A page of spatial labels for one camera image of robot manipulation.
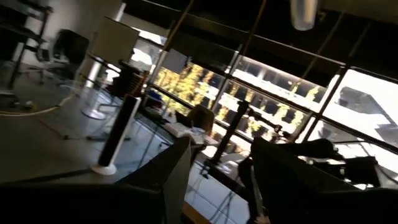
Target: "glass wall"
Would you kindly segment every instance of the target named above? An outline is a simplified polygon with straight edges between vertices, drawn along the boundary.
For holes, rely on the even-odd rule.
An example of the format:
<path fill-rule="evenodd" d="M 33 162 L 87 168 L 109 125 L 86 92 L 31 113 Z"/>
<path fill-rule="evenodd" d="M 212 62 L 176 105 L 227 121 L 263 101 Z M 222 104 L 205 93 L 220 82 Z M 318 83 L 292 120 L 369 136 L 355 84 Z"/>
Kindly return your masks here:
<path fill-rule="evenodd" d="M 215 107 L 216 119 L 229 126 L 237 110 L 238 102 L 247 101 L 250 107 L 261 116 L 274 124 L 279 124 L 284 131 L 293 133 L 304 119 L 305 115 L 286 104 L 277 102 L 269 97 L 241 86 L 234 81 L 228 81 L 224 93 Z M 261 121 L 243 118 L 238 125 L 237 132 L 253 139 L 254 136 L 262 136 L 270 140 L 273 128 Z"/>
<path fill-rule="evenodd" d="M 150 71 L 162 49 L 144 40 L 137 40 L 129 64 L 143 71 Z"/>
<path fill-rule="evenodd" d="M 369 153 L 370 155 L 376 157 L 376 160 L 380 166 L 385 168 L 385 170 L 389 170 L 390 174 L 393 174 L 393 178 L 398 179 L 397 154 L 389 152 L 388 150 L 385 150 L 379 146 L 375 146 L 374 144 L 363 142 L 363 139 L 353 136 L 346 131 L 343 131 L 324 121 L 319 121 L 317 123 L 308 140 L 311 141 L 319 138 L 326 138 L 332 142 L 335 142 L 338 153 L 344 158 L 364 157 L 368 155 L 367 153 Z"/>
<path fill-rule="evenodd" d="M 154 85 L 188 103 L 211 108 L 219 92 L 223 77 L 189 62 L 181 74 L 162 67 Z"/>
<path fill-rule="evenodd" d="M 165 43 L 167 38 L 144 30 L 139 31 L 140 39 L 137 40 L 136 45 L 131 52 L 132 55 L 129 65 L 142 71 L 151 72 L 154 69 L 156 61 L 162 51 L 161 46 Z M 112 82 L 114 77 L 119 76 L 118 72 L 120 69 L 111 64 L 108 64 L 108 66 L 113 68 L 113 70 L 106 70 L 106 79 L 107 81 Z"/>
<path fill-rule="evenodd" d="M 398 85 L 348 70 L 324 116 L 398 147 Z"/>
<path fill-rule="evenodd" d="M 271 66 L 244 57 L 233 76 L 313 111 L 319 111 L 326 89 Z"/>
<path fill-rule="evenodd" d="M 318 138 L 332 142 L 363 140 L 337 128 L 341 126 L 340 123 L 362 132 L 368 136 L 366 140 L 389 143 L 393 149 L 386 150 L 367 142 L 347 142 L 336 144 L 336 147 L 345 158 L 366 156 L 364 150 L 368 151 L 386 172 L 398 179 L 398 155 L 391 152 L 398 147 L 398 108 L 393 102 L 397 84 L 348 70 L 337 91 L 332 93 L 331 89 L 340 78 L 339 75 L 330 80 L 326 89 L 246 57 L 236 66 L 228 66 L 224 74 L 202 66 L 187 60 L 180 73 L 161 67 L 153 88 L 167 93 L 161 95 L 165 101 L 171 99 L 171 110 L 188 114 L 195 105 L 212 110 L 215 124 L 211 137 L 216 140 L 220 141 L 225 135 L 226 128 L 238 110 L 238 102 L 247 101 L 250 108 L 271 123 L 281 125 L 283 131 L 301 133 L 297 142 Z M 235 68 L 233 77 L 225 80 L 231 68 Z M 331 101 L 324 114 L 318 114 L 330 94 Z M 300 105 L 303 106 L 301 110 L 307 110 L 300 111 L 292 105 Z M 305 126 L 303 122 L 309 118 L 308 111 L 312 111 L 312 117 Z M 331 119 L 331 123 L 322 121 L 324 117 Z M 305 139 L 312 124 L 315 129 L 309 139 Z M 272 134 L 273 128 L 267 124 L 243 117 L 221 156 L 218 168 L 227 175 L 236 174 L 237 165 L 250 152 L 253 138 L 261 136 L 271 140 Z M 203 151 L 206 157 L 212 157 L 215 152 L 216 147 L 207 147 Z"/>

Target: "papers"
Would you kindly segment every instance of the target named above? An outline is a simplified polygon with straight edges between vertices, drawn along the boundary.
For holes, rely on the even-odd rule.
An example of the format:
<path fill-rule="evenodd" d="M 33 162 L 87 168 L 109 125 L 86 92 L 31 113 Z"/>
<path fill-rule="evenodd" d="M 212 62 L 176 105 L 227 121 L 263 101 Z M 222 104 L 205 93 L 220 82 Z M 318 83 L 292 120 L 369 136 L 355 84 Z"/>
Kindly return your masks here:
<path fill-rule="evenodd" d="M 218 142 L 209 136 L 193 133 L 192 130 L 180 123 L 167 123 L 164 128 L 176 138 L 189 136 L 194 144 L 205 144 L 215 146 Z"/>

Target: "gray floor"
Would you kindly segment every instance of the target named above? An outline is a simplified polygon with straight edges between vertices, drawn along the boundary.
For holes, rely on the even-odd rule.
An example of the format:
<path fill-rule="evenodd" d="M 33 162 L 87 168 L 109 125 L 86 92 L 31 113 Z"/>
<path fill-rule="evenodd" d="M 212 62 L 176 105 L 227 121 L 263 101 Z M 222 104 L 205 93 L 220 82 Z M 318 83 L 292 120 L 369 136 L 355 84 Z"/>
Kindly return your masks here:
<path fill-rule="evenodd" d="M 0 77 L 6 77 L 4 70 L 2 72 Z M 57 87 L 51 80 L 46 80 L 45 85 L 40 86 L 37 78 L 34 73 L 29 77 L 23 75 L 17 79 L 15 87 L 21 101 L 32 100 L 36 111 L 54 106 L 68 96 L 66 88 Z M 124 142 L 116 158 L 118 172 L 109 177 L 91 172 L 89 166 L 98 160 L 104 143 L 87 141 L 84 137 L 104 126 L 104 121 L 90 119 L 81 113 L 81 109 L 90 104 L 89 96 L 90 91 L 86 90 L 79 98 L 68 101 L 59 110 L 38 116 L 0 116 L 0 183 L 112 184 L 137 169 L 147 146 L 149 147 L 144 163 L 159 153 L 162 138 L 155 136 L 150 141 L 152 131 L 135 121 L 129 132 L 132 139 Z M 20 108 L 8 108 L 6 100 L 2 98 L 0 110 L 21 111 Z M 112 124 L 113 117 L 108 117 L 109 123 L 97 131 L 97 134 Z M 73 139 L 81 139 L 62 139 L 62 135 L 66 134 Z M 199 171 L 198 164 L 191 170 L 185 200 L 210 219 L 229 190 L 211 177 L 204 179 Z M 212 222 L 245 223 L 248 219 L 246 202 L 239 196 L 234 196 L 229 218 L 227 215 L 227 210 L 222 210 L 220 218 Z"/>
<path fill-rule="evenodd" d="M 15 91 L 21 102 L 31 100 L 36 111 L 55 106 L 69 94 L 69 89 L 56 86 L 53 80 L 46 80 L 40 86 L 37 74 L 29 76 L 21 75 L 17 79 Z M 88 171 L 90 164 L 98 160 L 103 142 L 87 141 L 84 137 L 104 124 L 104 121 L 90 119 L 81 113 L 81 109 L 90 102 L 89 95 L 90 91 L 84 91 L 79 98 L 71 99 L 59 110 L 37 116 L 0 116 L 0 183 L 35 182 L 52 175 L 64 177 L 53 181 L 108 183 L 136 170 L 150 141 L 150 131 L 138 122 L 130 130 L 132 139 L 122 145 L 116 158 L 116 164 L 120 167 L 117 175 L 102 177 Z M 21 108 L 8 108 L 7 99 L 0 98 L 0 101 L 1 111 L 22 111 Z M 111 125 L 113 117 L 108 117 L 106 121 L 110 120 L 108 125 Z M 64 140 L 61 135 L 82 139 Z M 159 143 L 158 138 L 152 140 L 145 161 L 158 153 Z M 65 178 L 68 174 L 75 177 Z"/>

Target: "white base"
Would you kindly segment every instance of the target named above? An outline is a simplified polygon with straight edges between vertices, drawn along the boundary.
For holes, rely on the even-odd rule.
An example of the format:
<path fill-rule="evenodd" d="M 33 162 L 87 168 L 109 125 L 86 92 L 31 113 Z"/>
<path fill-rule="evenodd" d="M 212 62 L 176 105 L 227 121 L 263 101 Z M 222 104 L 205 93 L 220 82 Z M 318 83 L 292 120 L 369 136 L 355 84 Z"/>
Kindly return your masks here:
<path fill-rule="evenodd" d="M 118 169 L 116 168 L 116 166 L 114 164 L 111 164 L 107 167 L 105 166 L 100 166 L 98 164 L 93 164 L 90 166 L 91 170 L 96 172 L 97 174 L 101 174 L 101 175 L 113 175 L 116 173 L 116 171 L 118 171 Z"/>
<path fill-rule="evenodd" d="M 104 120 L 106 118 L 106 114 L 99 112 L 98 110 L 92 110 L 91 108 L 85 108 L 81 112 L 87 117 L 97 120 Z"/>

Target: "tree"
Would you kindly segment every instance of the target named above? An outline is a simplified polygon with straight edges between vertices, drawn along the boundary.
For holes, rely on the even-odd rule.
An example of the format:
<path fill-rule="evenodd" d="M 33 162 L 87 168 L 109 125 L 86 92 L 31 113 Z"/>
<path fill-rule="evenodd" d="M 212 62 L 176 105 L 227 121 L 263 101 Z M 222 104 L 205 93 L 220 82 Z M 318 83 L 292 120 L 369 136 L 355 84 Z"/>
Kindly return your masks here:
<path fill-rule="evenodd" d="M 209 91 L 209 81 L 211 78 L 213 78 L 214 72 L 207 72 L 205 78 L 203 79 L 203 82 L 200 84 L 199 88 L 197 88 L 197 92 L 195 93 L 195 96 L 193 97 L 192 105 L 198 105 L 202 102 L 204 97 L 206 96 L 207 92 Z"/>
<path fill-rule="evenodd" d="M 254 97 L 254 91 L 248 90 L 245 100 L 247 102 L 252 102 L 253 97 Z M 252 137 L 252 132 L 258 131 L 260 129 L 260 127 L 261 127 L 261 125 L 259 124 L 258 121 L 248 119 L 248 128 L 246 129 L 245 132 L 248 136 Z"/>
<path fill-rule="evenodd" d="M 161 68 L 155 79 L 155 84 L 166 91 L 172 91 L 180 76 L 166 68 Z"/>
<path fill-rule="evenodd" d="M 197 83 L 199 81 L 203 68 L 195 64 L 190 65 L 191 68 L 189 68 L 186 73 L 183 72 L 181 74 L 181 79 L 177 83 L 173 94 L 183 101 L 192 104 L 192 96 L 195 92 L 195 88 L 197 87 Z"/>
<path fill-rule="evenodd" d="M 307 101 L 314 101 L 315 95 L 319 92 L 319 86 L 316 86 L 315 88 L 312 88 L 310 91 L 308 91 L 307 95 L 305 96 L 305 99 Z M 292 124 L 297 128 L 302 120 L 304 118 L 304 114 L 301 111 L 296 111 L 294 113 L 294 119 L 292 120 Z"/>
<path fill-rule="evenodd" d="M 294 87 L 292 88 L 292 91 L 290 91 L 290 94 L 293 95 L 297 89 L 299 88 L 300 82 L 297 82 Z M 288 110 L 290 109 L 289 106 L 287 106 L 286 104 L 283 103 L 278 103 L 279 109 L 276 111 L 274 118 L 276 120 L 282 121 L 282 119 L 284 119 L 286 117 L 286 114 L 288 112 Z M 268 130 L 268 132 L 264 133 L 262 135 L 262 137 L 266 140 L 271 140 L 272 139 L 272 135 L 274 133 L 273 129 Z"/>
<path fill-rule="evenodd" d="M 229 95 L 230 95 L 230 96 L 235 96 L 236 92 L 237 92 L 238 89 L 239 89 L 239 85 L 236 84 L 235 82 L 231 82 L 231 83 L 232 83 L 232 89 L 231 89 L 231 91 L 229 92 Z M 220 121 L 223 121 L 224 118 L 225 118 L 225 116 L 226 116 L 226 114 L 228 113 L 228 111 L 229 111 L 229 108 L 228 108 L 228 107 L 222 106 L 221 109 L 220 109 L 220 111 L 218 112 L 218 115 L 217 115 L 216 118 L 217 118 L 218 120 L 220 120 Z"/>

